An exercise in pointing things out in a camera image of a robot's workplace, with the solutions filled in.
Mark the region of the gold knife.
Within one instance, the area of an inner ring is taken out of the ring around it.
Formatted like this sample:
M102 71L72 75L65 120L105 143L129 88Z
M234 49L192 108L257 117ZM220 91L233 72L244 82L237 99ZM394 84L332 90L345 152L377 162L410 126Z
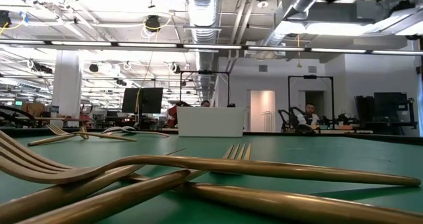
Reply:
M139 170L141 165L115 168L95 178L60 184L0 204L0 224L17 224L26 219L90 198L119 179Z
M238 186L185 182L173 189L179 194L311 224L423 224L423 213Z

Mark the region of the white plastic bin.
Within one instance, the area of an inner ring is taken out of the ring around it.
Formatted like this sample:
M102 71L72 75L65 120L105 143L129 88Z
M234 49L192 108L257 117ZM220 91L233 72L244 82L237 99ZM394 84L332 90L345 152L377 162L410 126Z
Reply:
M245 109L237 107L178 107L182 137L242 137Z

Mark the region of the white door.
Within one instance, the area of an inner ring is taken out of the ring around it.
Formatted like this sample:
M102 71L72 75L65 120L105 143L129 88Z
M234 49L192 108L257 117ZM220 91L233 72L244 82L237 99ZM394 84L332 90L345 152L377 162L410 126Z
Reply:
M250 91L250 131L274 132L276 94L274 91Z

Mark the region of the long LED light bar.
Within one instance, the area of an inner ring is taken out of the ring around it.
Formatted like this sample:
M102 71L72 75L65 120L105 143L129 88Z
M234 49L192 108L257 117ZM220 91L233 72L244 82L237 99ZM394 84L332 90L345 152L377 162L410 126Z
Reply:
M219 51L254 51L254 52L299 52L312 54L363 54L372 56L420 56L423 51L407 50L370 50L347 48L309 48L289 46L248 46L224 44L181 44L158 42L94 42L94 41L69 41L69 40L12 40L0 39L0 47L23 48L50 48L50 49L76 49L76 50L125 50L125 51L176 51L187 52L198 50L200 52Z

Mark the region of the black monitor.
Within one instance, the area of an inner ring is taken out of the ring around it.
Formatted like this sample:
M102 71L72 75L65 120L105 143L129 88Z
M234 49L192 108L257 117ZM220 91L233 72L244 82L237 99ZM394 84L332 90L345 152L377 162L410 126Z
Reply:
M135 127L149 130L150 125L144 114L160 114L163 98L162 87L126 88L122 103L122 112L134 113L137 116Z

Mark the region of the green table mat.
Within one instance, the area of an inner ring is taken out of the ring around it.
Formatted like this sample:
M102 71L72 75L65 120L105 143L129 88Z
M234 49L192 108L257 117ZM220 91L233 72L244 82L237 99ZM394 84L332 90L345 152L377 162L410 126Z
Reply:
M132 155L220 158L232 145L251 146L257 161L347 168L419 178L418 188L208 173L200 182L310 194L423 213L423 141L416 145L350 137L246 135L241 138L139 134L134 141L74 137L34 151L73 167L95 167ZM100 224L289 224L287 221L167 192Z

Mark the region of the white column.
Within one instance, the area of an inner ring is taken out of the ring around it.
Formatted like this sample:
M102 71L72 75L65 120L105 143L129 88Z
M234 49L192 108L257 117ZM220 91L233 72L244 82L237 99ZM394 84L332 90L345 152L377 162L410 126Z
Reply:
M80 118L83 67L84 60L78 51L56 51L52 113L58 118Z

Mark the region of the black equipment rack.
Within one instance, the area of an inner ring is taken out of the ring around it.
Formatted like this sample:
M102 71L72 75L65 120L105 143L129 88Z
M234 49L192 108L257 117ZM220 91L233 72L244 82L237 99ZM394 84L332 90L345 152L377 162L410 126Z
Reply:
M405 92L355 96L355 104L359 120L365 126L417 128L414 99L409 98Z

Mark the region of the cardboard box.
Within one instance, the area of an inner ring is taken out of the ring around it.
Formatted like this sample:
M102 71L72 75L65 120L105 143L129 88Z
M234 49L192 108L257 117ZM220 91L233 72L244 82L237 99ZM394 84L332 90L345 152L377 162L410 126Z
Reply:
M45 110L45 105L39 102L24 102L22 105L22 111L34 117L40 117Z

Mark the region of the black station frame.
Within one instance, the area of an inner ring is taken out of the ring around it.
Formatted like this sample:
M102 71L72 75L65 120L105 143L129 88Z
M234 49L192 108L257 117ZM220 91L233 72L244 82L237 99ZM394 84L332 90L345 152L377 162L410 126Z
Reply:
M329 79L330 80L330 98L331 98L331 116L332 129L335 125L335 109L334 109L334 77L333 76L318 76L318 75L288 75L288 110L291 110L291 78L301 79Z
M198 71L180 71L179 73L179 101L182 101L182 82L187 80L187 78L183 79L182 75L184 73L189 73L192 75L193 73L199 74L199 75L225 75L227 79L227 105L230 105L230 72L227 71L210 71L207 69L201 69Z

